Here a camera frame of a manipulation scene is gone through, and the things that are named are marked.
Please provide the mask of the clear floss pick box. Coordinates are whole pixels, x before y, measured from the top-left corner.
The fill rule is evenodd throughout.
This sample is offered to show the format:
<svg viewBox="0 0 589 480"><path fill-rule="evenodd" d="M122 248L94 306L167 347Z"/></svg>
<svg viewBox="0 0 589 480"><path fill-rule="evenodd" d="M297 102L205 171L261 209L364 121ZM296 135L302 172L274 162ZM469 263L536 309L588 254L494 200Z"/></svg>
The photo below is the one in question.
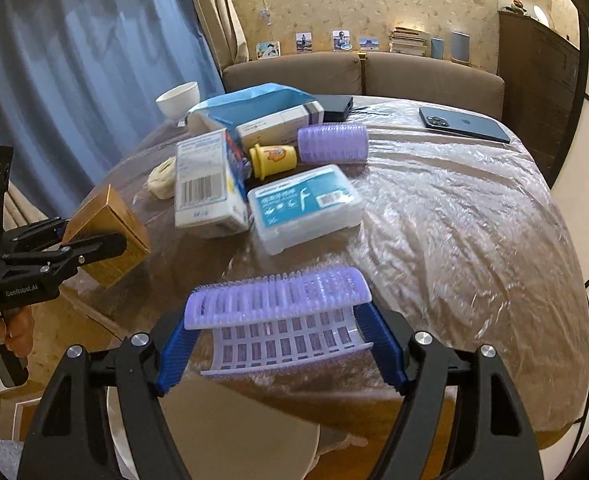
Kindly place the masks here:
<svg viewBox="0 0 589 480"><path fill-rule="evenodd" d="M335 165L261 185L248 197L256 234L272 256L358 226L365 207L357 189Z"/></svg>

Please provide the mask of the blue white tissue pack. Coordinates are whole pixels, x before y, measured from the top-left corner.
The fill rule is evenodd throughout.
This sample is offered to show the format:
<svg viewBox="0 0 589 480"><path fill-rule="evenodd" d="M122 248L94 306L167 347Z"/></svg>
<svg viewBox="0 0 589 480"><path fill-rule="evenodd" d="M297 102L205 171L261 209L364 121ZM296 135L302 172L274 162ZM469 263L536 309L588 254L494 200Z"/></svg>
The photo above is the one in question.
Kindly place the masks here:
<svg viewBox="0 0 589 480"><path fill-rule="evenodd" d="M244 153L225 129L176 145L175 226L193 236L216 238L250 226L244 186Z"/></svg>

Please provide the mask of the blue curtain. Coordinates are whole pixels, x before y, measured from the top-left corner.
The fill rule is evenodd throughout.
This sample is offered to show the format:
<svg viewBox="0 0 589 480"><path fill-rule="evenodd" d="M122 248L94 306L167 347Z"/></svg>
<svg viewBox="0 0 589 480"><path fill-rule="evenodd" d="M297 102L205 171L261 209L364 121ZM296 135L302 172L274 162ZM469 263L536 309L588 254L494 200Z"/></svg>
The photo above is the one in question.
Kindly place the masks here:
<svg viewBox="0 0 589 480"><path fill-rule="evenodd" d="M0 0L0 144L45 214L72 214L191 81L223 90L192 0Z"/></svg>

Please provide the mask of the stack of books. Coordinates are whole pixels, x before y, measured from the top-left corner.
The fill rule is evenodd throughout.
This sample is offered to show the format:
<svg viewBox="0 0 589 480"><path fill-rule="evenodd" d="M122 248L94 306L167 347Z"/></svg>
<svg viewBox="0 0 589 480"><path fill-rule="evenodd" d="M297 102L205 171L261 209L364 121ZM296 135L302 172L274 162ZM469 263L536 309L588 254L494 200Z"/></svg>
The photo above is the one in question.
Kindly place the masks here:
<svg viewBox="0 0 589 480"><path fill-rule="evenodd" d="M429 56L431 37L422 30L395 26L390 31L390 52L405 55Z"/></svg>

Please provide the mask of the brown fabric sofa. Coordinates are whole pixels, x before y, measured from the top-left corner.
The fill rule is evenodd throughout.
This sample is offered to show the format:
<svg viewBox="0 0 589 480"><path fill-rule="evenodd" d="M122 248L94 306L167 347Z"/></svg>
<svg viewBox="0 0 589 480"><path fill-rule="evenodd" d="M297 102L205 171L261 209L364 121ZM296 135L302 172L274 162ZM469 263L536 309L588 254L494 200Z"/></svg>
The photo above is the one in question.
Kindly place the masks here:
<svg viewBox="0 0 589 480"><path fill-rule="evenodd" d="M285 84L311 94L380 96L503 117L505 83L484 70L399 53L317 52L250 61L223 70L228 92Z"/></svg>

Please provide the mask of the blue white drawstring bag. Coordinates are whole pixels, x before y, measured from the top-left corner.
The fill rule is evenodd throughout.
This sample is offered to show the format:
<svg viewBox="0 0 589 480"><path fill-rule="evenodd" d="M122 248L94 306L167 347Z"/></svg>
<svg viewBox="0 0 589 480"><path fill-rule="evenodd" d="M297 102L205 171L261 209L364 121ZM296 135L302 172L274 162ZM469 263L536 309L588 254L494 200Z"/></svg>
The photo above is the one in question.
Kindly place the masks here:
<svg viewBox="0 0 589 480"><path fill-rule="evenodd" d="M314 100L311 94L284 84L259 84L214 96L191 107L186 125L191 133L237 126Z"/></svg>

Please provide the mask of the beige curtain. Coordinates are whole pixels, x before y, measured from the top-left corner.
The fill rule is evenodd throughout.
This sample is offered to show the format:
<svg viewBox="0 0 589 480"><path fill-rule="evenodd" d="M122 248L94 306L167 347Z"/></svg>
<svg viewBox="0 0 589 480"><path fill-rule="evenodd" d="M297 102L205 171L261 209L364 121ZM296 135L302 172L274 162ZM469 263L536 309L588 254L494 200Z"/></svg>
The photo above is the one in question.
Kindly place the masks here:
<svg viewBox="0 0 589 480"><path fill-rule="evenodd" d="M192 0L217 70L248 62L246 35L232 0Z"/></svg>

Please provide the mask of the dark blue smartphone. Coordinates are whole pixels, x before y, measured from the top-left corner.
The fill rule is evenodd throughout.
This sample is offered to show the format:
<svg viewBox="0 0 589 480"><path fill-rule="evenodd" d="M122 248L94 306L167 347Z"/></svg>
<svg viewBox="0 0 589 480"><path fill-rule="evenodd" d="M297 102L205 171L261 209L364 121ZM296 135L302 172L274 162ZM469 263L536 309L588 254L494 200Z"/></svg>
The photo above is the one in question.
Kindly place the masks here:
<svg viewBox="0 0 589 480"><path fill-rule="evenodd" d="M460 134L469 138L508 144L510 138L498 122L462 112L421 106L419 115L427 128L446 133Z"/></svg>

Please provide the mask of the grey speaker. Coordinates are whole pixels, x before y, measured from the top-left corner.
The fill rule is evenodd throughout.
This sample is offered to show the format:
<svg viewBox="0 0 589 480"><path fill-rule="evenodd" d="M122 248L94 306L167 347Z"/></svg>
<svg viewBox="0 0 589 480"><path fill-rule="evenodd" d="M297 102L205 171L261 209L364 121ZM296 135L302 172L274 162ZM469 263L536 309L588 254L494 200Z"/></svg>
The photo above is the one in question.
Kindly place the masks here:
<svg viewBox="0 0 589 480"><path fill-rule="evenodd" d="M471 38L465 32L451 32L451 60L455 63L470 65Z"/></svg>

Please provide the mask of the dark wooden dresser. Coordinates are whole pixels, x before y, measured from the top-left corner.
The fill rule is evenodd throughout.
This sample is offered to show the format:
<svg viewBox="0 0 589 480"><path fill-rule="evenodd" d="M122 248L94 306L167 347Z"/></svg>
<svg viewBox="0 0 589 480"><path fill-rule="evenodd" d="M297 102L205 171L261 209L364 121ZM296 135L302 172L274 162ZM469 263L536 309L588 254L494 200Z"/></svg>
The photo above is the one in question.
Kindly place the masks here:
<svg viewBox="0 0 589 480"><path fill-rule="evenodd" d="M552 183L573 106L579 49L533 18L508 11L498 16L503 123Z"/></svg>

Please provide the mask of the purple cylindrical hair roller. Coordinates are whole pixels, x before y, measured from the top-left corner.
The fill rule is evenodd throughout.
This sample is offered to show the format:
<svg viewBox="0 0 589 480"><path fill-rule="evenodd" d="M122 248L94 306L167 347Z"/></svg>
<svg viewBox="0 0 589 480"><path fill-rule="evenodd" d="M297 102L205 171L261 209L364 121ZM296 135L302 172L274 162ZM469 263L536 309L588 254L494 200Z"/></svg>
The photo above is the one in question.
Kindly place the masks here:
<svg viewBox="0 0 589 480"><path fill-rule="evenodd" d="M361 164L367 162L368 130L362 124L321 124L300 128L297 152L304 164Z"/></svg>

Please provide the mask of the crumpled beige paper ball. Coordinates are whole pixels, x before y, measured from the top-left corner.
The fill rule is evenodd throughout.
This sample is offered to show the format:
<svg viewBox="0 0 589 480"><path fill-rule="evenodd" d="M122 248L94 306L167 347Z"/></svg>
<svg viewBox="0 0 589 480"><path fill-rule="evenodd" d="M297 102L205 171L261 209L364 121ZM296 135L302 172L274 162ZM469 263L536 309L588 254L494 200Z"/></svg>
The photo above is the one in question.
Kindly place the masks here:
<svg viewBox="0 0 589 480"><path fill-rule="evenodd" d="M176 157L168 157L154 168L147 179L148 191L158 200L174 197L176 182Z"/></svg>

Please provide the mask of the brown cardboard box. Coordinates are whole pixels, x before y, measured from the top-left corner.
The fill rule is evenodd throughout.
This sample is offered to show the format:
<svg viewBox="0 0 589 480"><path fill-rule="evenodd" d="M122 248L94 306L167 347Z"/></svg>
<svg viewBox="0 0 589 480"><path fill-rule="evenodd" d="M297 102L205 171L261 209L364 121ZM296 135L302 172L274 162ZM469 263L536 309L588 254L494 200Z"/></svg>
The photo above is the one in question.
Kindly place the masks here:
<svg viewBox="0 0 589 480"><path fill-rule="evenodd" d="M108 184L68 221L63 244L85 247L80 266L102 287L110 287L150 255L146 227Z"/></svg>

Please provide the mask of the white ceramic footed bowl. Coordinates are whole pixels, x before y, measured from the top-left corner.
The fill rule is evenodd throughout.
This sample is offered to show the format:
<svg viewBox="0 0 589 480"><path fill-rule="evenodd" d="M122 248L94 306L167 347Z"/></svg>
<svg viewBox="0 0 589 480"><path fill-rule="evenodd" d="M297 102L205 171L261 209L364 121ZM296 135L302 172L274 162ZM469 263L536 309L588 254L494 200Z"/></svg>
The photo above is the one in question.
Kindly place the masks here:
<svg viewBox="0 0 589 480"><path fill-rule="evenodd" d="M162 93L157 97L156 104L168 120L179 122L200 101L201 96L198 82L189 81Z"/></svg>

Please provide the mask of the white long medicine box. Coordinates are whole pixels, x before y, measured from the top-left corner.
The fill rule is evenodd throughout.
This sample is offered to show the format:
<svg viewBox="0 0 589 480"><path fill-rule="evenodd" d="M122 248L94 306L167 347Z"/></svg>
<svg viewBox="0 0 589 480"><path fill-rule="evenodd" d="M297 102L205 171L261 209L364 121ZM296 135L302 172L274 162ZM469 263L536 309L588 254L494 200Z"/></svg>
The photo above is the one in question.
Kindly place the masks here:
<svg viewBox="0 0 589 480"><path fill-rule="evenodd" d="M323 123L325 110L313 100L246 122L236 128L244 151L255 144L295 145L301 128Z"/></svg>

